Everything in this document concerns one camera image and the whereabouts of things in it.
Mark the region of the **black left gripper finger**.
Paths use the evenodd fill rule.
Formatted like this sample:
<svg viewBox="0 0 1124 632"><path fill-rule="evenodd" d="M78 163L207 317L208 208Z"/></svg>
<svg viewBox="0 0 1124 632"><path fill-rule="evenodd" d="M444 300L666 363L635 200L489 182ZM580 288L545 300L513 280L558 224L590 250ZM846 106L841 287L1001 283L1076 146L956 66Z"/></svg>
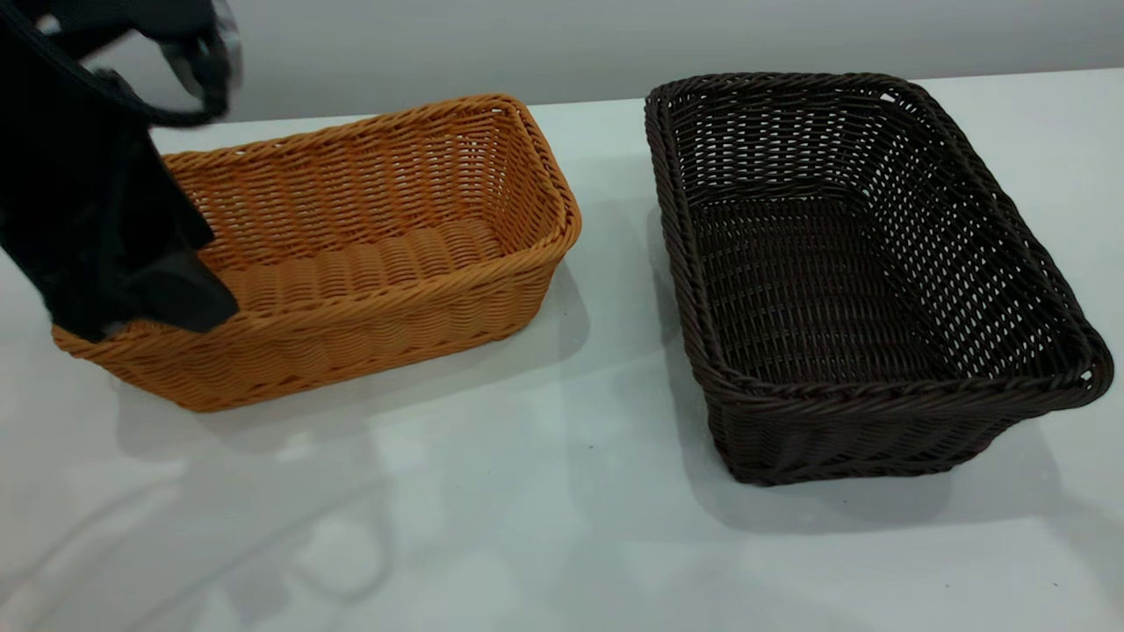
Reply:
<svg viewBox="0 0 1124 632"><path fill-rule="evenodd" d="M133 319L128 304L96 285L57 285L44 292L44 304L56 327L96 343Z"/></svg>
<svg viewBox="0 0 1124 632"><path fill-rule="evenodd" d="M196 253L169 253L127 278L127 298L142 320L205 334L230 320L241 305Z"/></svg>

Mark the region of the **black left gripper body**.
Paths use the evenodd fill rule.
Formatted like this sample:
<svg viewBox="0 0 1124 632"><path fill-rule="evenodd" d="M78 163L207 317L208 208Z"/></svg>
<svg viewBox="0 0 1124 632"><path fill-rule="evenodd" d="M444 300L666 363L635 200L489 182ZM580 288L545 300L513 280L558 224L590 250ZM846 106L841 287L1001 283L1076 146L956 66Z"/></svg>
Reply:
<svg viewBox="0 0 1124 632"><path fill-rule="evenodd" d="M212 243L151 127L79 89L4 90L3 249L43 304L57 285L96 285L133 308L129 276Z"/></svg>

